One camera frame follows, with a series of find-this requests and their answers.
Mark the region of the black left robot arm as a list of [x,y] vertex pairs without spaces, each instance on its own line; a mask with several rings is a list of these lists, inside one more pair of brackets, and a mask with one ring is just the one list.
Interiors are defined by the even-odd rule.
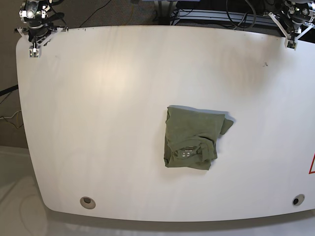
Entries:
[[286,32],[289,35],[299,34],[298,31],[304,23],[315,22],[315,1],[283,0],[281,12],[287,26]]

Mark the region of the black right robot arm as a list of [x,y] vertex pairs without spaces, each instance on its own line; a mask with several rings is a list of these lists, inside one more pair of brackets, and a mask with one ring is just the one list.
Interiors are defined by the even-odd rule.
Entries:
[[62,0],[24,0],[19,10],[24,26],[15,31],[26,36],[31,44],[43,44],[52,34],[67,29],[64,13],[54,10],[61,3]]

